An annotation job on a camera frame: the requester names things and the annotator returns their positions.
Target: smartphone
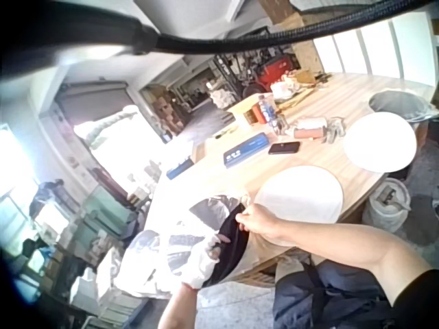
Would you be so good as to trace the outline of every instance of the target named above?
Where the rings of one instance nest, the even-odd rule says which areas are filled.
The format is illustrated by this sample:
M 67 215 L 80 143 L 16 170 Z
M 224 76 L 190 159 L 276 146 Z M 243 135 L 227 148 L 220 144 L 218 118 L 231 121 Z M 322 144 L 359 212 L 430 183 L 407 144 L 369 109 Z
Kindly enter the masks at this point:
M 273 144 L 268 150 L 268 154 L 293 154 L 300 148 L 300 142 L 277 143 Z

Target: wrist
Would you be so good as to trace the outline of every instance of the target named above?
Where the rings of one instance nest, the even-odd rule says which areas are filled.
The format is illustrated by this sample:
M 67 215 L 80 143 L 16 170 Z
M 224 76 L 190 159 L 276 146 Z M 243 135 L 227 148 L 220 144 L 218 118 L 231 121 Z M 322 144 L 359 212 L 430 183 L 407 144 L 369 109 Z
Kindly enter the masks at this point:
M 187 291 L 188 293 L 193 293 L 195 295 L 198 294 L 199 289 L 193 288 L 189 283 L 181 282 L 181 287 L 183 290 Z
M 284 219 L 276 217 L 276 220 L 273 224 L 271 236 L 275 239 L 284 239 L 285 235 L 289 235 L 287 231 L 290 224 L 291 221 L 286 221 Z

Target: white glove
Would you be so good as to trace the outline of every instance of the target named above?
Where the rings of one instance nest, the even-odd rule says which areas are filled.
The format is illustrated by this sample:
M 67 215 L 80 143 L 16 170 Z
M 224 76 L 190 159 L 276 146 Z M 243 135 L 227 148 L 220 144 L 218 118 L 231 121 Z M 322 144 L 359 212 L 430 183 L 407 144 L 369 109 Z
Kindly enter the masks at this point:
M 213 273 L 213 268 L 220 260 L 218 250 L 212 250 L 216 243 L 230 242 L 225 236 L 212 234 L 192 247 L 191 255 L 182 270 L 181 280 L 194 289 L 201 289 L 204 281 Z

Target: hand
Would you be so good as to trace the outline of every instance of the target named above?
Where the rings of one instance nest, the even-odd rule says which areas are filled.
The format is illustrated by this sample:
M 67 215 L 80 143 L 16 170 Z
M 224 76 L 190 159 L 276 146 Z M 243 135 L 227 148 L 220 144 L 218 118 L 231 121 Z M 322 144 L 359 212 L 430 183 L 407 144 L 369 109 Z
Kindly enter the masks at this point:
M 278 225 L 282 219 L 277 218 L 266 207 L 251 204 L 242 214 L 236 215 L 239 229 L 263 234 L 269 237 L 278 235 Z
M 192 247 L 191 255 L 182 271 L 181 280 L 194 289 L 201 289 L 204 281 L 213 273 L 213 268 L 219 260 L 219 248 L 213 248 L 216 243 L 230 243 L 230 239 L 222 234 L 212 234 Z

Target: white paper circle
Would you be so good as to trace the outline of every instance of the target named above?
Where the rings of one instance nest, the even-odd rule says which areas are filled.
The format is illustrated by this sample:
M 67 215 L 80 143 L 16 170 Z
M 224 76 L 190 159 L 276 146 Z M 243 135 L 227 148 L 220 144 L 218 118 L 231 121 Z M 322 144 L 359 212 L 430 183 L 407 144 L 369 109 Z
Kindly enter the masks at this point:
M 416 136 L 399 115 L 377 112 L 356 121 L 344 137 L 344 151 L 360 168 L 391 173 L 405 168 L 416 153 Z
M 254 202 L 288 221 L 335 223 L 342 211 L 343 190 L 328 171 L 300 166 L 271 177 L 261 187 Z M 264 238 L 275 245 L 295 246 L 287 241 Z

